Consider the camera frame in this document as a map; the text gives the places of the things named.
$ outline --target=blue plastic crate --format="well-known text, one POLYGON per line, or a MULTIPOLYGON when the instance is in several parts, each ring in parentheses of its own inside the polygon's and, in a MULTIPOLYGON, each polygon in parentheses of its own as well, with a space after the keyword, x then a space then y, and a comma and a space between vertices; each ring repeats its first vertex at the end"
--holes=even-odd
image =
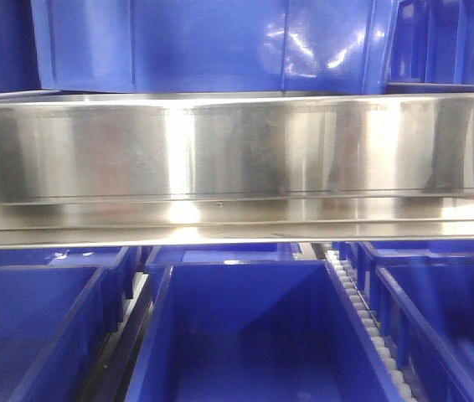
POLYGON ((30 0, 0 0, 0 92, 38 88, 30 0))
POLYGON ((289 261, 168 267, 126 396, 148 400, 402 399, 333 268, 289 261))
POLYGON ((32 0, 46 89, 380 93, 398 0, 32 0))
POLYGON ((104 273, 0 268, 0 402, 74 400, 106 335, 104 273))
POLYGON ((133 297, 133 279, 141 259, 140 247, 92 247, 0 250, 0 266, 101 266, 106 322, 115 331, 123 320, 125 299, 133 297))
POLYGON ((398 365, 411 363, 429 402, 474 402, 474 264, 379 267, 378 275, 380 330, 397 346, 398 365))
POLYGON ((178 262, 291 261, 301 253, 297 243, 237 243, 228 245, 164 245, 155 247, 146 263, 152 292, 157 296, 167 265, 178 262))
POLYGON ((474 240, 374 241, 352 243, 348 258, 358 272, 358 289, 364 291, 372 310, 379 309, 377 265, 415 262, 474 262, 474 240))
POLYGON ((474 0, 401 0, 390 75, 474 85, 474 0))

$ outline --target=stainless steel panel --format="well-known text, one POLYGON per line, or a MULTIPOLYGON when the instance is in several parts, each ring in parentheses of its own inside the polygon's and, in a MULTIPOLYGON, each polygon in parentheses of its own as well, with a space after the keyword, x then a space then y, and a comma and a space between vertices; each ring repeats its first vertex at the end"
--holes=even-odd
POLYGON ((157 98, 0 102, 0 245, 474 236, 474 94, 157 98))

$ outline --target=blue plastic bin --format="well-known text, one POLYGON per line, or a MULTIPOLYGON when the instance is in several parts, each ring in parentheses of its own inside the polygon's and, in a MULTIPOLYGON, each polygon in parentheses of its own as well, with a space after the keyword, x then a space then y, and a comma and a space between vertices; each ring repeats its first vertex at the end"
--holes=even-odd
POLYGON ((429 402, 474 402, 474 264, 379 267, 380 330, 429 402))
POLYGON ((474 85, 474 0, 401 0, 392 81, 474 85))
POLYGON ((106 335, 103 274, 0 268, 0 402, 74 400, 106 335))
POLYGON ((346 245, 348 259, 358 272, 358 289, 364 291, 369 306, 380 307, 377 265, 474 262, 474 240, 373 241, 346 245))
POLYGON ((133 296, 133 279, 141 259, 140 247, 0 250, 0 266, 101 266, 107 329, 115 331, 123 320, 125 299, 133 296))
POLYGON ((45 89, 380 93, 398 0, 32 0, 45 89))
POLYGON ((297 243, 238 243, 229 245, 164 245, 155 247, 146 263, 154 297, 167 265, 178 262, 291 261, 301 253, 297 243))
POLYGON ((189 400, 402 399, 333 268, 289 261, 166 269, 126 402, 189 400))
POLYGON ((38 88, 30 0, 0 0, 0 92, 38 88))

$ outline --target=stainless steel shelf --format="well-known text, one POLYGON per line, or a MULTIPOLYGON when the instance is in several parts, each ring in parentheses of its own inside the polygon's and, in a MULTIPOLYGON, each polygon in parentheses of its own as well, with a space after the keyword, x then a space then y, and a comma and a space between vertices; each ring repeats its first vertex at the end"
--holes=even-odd
POLYGON ((274 95, 0 100, 0 246, 474 237, 474 94, 274 95))

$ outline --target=metal rail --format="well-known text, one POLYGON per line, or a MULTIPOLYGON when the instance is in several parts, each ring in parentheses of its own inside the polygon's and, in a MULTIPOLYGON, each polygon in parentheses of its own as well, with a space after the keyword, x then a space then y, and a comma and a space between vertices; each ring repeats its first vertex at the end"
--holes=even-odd
POLYGON ((0 246, 474 237, 474 94, 271 96, 1 100, 0 246))

